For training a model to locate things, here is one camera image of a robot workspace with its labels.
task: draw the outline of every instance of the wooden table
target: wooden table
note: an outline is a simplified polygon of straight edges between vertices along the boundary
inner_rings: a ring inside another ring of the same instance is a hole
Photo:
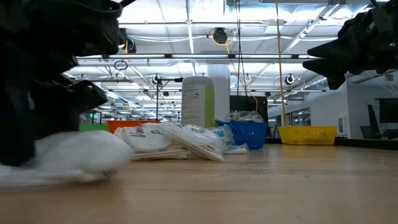
[[[113,179],[1,190],[0,223],[398,223],[398,151],[269,145],[132,162]]]

